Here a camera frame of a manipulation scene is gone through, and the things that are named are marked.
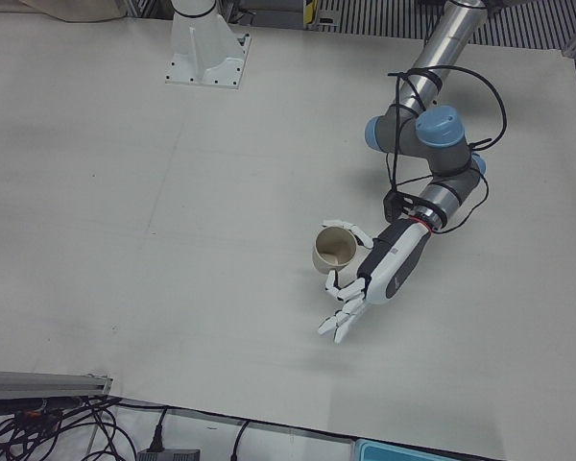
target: white table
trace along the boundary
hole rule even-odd
[[[110,374],[134,399],[576,459],[572,62],[469,46],[460,64],[509,112],[486,153],[491,199],[432,238],[392,305],[338,347],[315,332],[339,305],[311,244],[324,218],[385,226],[384,159],[363,129],[390,102],[386,72],[421,43],[253,29],[233,91],[166,85],[169,31],[0,15],[0,370]],[[441,101],[470,139],[498,128],[468,77]]]

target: blue joint cap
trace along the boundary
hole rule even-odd
[[[476,162],[480,173],[482,173],[482,176],[484,176],[484,174],[487,172],[487,163],[477,154],[471,154],[471,158],[473,158],[473,161]]]
[[[455,108],[439,106],[420,115],[416,121],[416,136],[429,147],[450,147],[465,137],[465,128]]]
[[[375,137],[375,124],[380,117],[374,117],[369,122],[367,122],[367,126],[365,127],[365,142],[367,145],[374,149],[375,151],[381,151],[379,144],[377,143],[377,138]]]

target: blue container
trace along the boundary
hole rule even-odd
[[[456,459],[358,439],[354,445],[354,461],[456,461]]]

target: cup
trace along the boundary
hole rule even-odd
[[[356,239],[349,230],[324,228],[316,237],[312,251],[314,267],[328,274],[331,270],[341,271],[356,255]]]

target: robotic arm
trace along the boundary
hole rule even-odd
[[[354,323],[369,307],[387,303],[416,267],[431,233],[444,228],[470,192],[484,178],[486,164],[474,154],[456,109],[426,108],[444,84],[474,31],[487,15],[525,0],[448,0],[444,16],[406,73],[398,97],[385,114],[373,118],[365,130],[368,145],[383,153],[424,158],[432,180],[418,197],[405,195],[395,186],[384,199],[386,219],[391,223],[372,240],[372,248],[356,272],[356,280],[340,287],[338,273],[328,273],[325,290],[343,307],[318,328],[334,331],[341,343]],[[400,217],[407,211],[407,217]],[[351,223],[339,222],[350,230]]]

